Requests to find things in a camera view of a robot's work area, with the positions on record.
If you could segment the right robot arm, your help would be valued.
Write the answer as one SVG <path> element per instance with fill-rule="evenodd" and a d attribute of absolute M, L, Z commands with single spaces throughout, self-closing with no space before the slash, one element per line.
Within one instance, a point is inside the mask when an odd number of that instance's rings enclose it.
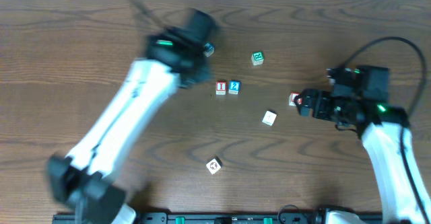
<path fill-rule="evenodd" d="M 373 166 L 383 223 L 429 223 L 430 197 L 414 157 L 407 112 L 388 103 L 389 70 L 360 65 L 327 74 L 331 91 L 304 89 L 292 98 L 299 114 L 357 134 Z"/>

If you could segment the red letter I block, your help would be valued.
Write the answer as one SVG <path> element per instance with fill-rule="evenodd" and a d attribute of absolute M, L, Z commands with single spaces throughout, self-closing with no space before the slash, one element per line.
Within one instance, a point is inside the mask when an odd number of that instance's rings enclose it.
<path fill-rule="evenodd" d="M 226 94 L 226 86 L 227 83 L 225 81 L 217 81 L 215 85 L 215 94 L 216 95 L 225 95 Z"/>

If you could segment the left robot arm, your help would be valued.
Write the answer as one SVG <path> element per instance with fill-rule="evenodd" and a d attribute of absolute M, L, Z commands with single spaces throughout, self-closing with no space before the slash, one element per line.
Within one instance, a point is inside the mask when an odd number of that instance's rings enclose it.
<path fill-rule="evenodd" d="M 76 223 L 134 223 L 137 213 L 114 181 L 134 144 L 177 89 L 209 78 L 205 45 L 215 20 L 194 9 L 182 28 L 148 36 L 117 94 L 84 138 L 46 163 L 53 198 L 73 210 Z"/>

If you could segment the blue number 2 block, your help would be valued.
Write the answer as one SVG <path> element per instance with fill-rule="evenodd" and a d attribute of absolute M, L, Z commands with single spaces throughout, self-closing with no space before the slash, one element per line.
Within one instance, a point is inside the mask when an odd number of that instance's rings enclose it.
<path fill-rule="evenodd" d="M 240 82 L 239 81 L 230 81 L 228 93 L 238 95 L 240 91 Z"/>

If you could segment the red letter A block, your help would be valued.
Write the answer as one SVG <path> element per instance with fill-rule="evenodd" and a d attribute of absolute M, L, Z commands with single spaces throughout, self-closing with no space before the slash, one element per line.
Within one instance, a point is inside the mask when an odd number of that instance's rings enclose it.
<path fill-rule="evenodd" d="M 292 92 L 289 96 L 289 105 L 290 106 L 295 106 L 295 97 L 298 96 L 299 93 L 298 92 Z"/>

